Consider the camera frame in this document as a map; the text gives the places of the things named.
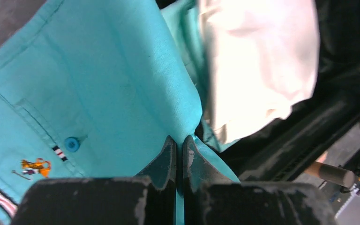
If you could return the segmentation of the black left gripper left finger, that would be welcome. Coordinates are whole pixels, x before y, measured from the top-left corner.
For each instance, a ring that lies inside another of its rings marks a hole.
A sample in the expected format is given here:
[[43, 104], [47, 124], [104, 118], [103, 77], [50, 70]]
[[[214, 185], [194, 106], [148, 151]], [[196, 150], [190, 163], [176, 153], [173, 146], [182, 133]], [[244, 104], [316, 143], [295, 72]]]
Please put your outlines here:
[[25, 194], [14, 225], [173, 225], [176, 150], [168, 136], [137, 175], [45, 179]]

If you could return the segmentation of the white garment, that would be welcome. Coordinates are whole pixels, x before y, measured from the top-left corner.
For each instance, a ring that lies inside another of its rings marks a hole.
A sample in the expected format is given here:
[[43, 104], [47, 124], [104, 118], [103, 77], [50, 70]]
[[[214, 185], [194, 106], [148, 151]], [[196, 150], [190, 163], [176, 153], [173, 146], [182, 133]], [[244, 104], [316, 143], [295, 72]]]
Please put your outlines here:
[[313, 0], [200, 0], [208, 122], [222, 144], [252, 135], [312, 97], [319, 59]]

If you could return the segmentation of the light mint garment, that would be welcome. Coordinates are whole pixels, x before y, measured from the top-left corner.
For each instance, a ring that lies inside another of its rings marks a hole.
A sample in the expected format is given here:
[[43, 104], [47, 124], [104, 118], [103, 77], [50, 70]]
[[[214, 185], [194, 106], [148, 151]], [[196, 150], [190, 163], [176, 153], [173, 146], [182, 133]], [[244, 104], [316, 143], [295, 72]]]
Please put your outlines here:
[[222, 144], [208, 125], [209, 72], [198, 25], [198, 7], [195, 0], [175, 0], [161, 9], [164, 20], [180, 52], [185, 68], [196, 87], [202, 103], [203, 142], [217, 152], [230, 148], [236, 141]]

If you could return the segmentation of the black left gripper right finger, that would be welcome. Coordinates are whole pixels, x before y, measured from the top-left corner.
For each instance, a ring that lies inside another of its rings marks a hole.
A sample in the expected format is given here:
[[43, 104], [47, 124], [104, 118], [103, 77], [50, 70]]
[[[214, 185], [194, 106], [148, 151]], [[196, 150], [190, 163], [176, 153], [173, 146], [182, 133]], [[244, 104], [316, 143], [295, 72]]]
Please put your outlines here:
[[305, 183], [235, 182], [203, 155], [192, 136], [183, 143], [187, 225], [334, 225], [328, 200]]

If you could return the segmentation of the turquoise shorts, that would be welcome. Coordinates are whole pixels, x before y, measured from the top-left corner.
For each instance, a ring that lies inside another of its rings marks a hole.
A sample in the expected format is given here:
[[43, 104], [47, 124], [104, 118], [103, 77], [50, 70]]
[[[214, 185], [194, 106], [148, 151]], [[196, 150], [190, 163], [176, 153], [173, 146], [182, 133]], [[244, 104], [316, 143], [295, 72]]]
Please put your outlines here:
[[0, 0], [0, 222], [43, 178], [132, 176], [202, 104], [153, 0]]

